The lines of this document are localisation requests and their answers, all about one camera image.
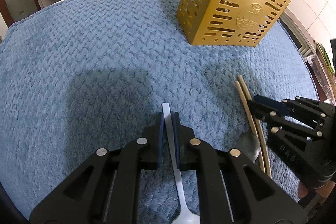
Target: pair of chopsticks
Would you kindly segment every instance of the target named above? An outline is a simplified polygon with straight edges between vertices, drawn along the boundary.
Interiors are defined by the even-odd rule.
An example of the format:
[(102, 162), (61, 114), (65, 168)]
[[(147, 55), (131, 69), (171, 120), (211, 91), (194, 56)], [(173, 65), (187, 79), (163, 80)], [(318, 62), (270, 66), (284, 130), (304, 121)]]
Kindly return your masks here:
[(270, 178), (272, 178), (271, 167), (269, 164), (268, 150), (266, 146), (263, 129), (261, 128), (260, 120), (252, 117), (250, 108), (247, 104), (247, 100), (252, 100), (251, 93), (249, 92), (247, 85), (241, 75), (238, 75), (238, 81), (235, 82), (235, 85), (238, 90), (241, 102), (243, 103), (252, 133), (259, 139), (260, 142), (261, 152), (259, 153), (258, 156), (260, 168), (261, 170), (263, 170), (264, 173), (266, 173)]

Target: blue towel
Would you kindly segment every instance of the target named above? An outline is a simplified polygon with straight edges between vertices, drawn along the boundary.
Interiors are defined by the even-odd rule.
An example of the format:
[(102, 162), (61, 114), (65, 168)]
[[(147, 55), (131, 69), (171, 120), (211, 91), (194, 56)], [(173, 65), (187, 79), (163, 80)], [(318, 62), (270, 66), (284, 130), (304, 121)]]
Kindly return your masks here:
[[(179, 0), (65, 0), (15, 23), (0, 44), (0, 181), (31, 210), (99, 147), (120, 149), (169, 102), (182, 124), (228, 150), (249, 131), (234, 81), (275, 100), (317, 99), (311, 76), (276, 22), (254, 47), (190, 46)], [(294, 199), (298, 180), (270, 151), (274, 180)], [(183, 172), (198, 212), (195, 172)], [(139, 223), (179, 212), (166, 137), (159, 171), (143, 171)]]

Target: silver screw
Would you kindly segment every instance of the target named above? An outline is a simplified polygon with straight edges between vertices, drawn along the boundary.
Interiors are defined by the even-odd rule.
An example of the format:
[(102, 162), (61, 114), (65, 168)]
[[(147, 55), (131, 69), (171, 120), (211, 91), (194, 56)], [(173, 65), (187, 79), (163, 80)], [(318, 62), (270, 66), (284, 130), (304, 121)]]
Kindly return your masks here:
[(278, 127), (272, 127), (271, 128), (271, 132), (272, 133), (277, 133), (279, 131), (279, 128)]
[(193, 139), (190, 140), (190, 143), (192, 145), (200, 145), (201, 144), (201, 140), (197, 139), (197, 138), (193, 138)]
[(238, 149), (234, 148), (234, 149), (231, 149), (230, 154), (231, 156), (239, 157), (241, 153)]
[(147, 139), (146, 138), (139, 138), (137, 139), (137, 144), (146, 144), (147, 143)]
[(107, 154), (107, 150), (105, 148), (99, 148), (97, 151), (96, 151), (96, 154), (98, 156), (105, 156)]

